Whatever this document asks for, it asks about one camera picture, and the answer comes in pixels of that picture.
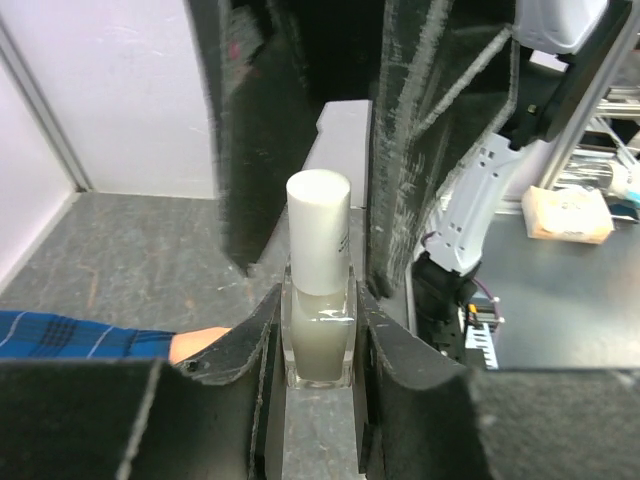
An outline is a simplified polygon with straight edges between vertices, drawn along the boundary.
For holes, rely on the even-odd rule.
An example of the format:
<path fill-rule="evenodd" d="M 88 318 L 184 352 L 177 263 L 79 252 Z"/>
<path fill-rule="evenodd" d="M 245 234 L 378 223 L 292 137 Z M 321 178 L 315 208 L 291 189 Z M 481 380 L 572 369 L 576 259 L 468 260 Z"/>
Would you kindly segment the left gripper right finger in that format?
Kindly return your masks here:
<path fill-rule="evenodd" d="M 635 479 L 635 369 L 482 370 L 357 290 L 357 463 L 369 479 Z"/>

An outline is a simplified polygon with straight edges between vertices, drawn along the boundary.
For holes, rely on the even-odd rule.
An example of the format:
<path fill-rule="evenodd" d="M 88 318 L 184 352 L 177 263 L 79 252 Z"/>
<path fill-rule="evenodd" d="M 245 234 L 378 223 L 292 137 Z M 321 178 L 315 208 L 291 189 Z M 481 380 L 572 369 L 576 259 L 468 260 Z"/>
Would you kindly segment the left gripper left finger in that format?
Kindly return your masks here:
<path fill-rule="evenodd" d="M 214 345 L 160 360 L 1 365 L 5 479 L 277 479 L 281 290 Z"/>

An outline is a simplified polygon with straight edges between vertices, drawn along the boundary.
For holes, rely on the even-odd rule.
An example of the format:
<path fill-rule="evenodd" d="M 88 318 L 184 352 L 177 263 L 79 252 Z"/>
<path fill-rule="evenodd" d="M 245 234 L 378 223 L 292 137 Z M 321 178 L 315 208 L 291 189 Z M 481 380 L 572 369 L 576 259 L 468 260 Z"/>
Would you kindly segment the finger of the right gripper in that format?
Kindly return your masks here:
<path fill-rule="evenodd" d="M 260 261 L 285 183 L 313 145 L 317 109 L 278 1 L 189 1 L 220 200 L 221 248 L 243 273 Z"/>
<path fill-rule="evenodd" d="M 436 202 L 515 109 L 515 12 L 513 1 L 384 6 L 364 273 L 377 298 L 394 294 Z"/>

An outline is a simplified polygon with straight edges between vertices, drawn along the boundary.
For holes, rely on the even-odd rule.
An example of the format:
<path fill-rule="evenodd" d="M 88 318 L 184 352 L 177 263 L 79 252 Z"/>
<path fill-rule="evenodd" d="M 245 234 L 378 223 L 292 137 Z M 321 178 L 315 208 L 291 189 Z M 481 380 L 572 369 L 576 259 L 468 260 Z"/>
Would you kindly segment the white nail polish cap brush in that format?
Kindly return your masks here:
<path fill-rule="evenodd" d="M 350 181 L 331 170 L 303 170 L 289 178 L 286 193 L 294 285 L 314 296 L 343 290 L 350 266 Z"/>

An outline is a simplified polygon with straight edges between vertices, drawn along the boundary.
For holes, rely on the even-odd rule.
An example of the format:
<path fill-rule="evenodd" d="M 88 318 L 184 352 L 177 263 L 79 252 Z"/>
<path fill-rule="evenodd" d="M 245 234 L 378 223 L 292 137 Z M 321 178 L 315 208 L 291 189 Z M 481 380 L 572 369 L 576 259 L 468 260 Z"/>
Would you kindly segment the white nail polish bottle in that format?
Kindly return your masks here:
<path fill-rule="evenodd" d="M 284 269 L 281 345 L 287 385 L 293 389 L 342 389 L 353 380 L 357 282 L 352 268 L 343 291 L 316 297 L 293 283 Z"/>

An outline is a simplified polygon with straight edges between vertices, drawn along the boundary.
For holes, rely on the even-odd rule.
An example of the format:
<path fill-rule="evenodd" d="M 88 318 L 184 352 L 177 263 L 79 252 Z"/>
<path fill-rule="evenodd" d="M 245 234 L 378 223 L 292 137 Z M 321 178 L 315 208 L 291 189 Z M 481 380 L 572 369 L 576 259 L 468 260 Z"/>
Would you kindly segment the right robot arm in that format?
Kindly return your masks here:
<path fill-rule="evenodd" d="M 321 110 L 368 100 L 365 279 L 412 276 L 417 334 L 469 300 L 495 209 L 569 123 L 629 1 L 190 1 L 213 116 L 222 248 L 256 264 Z"/>

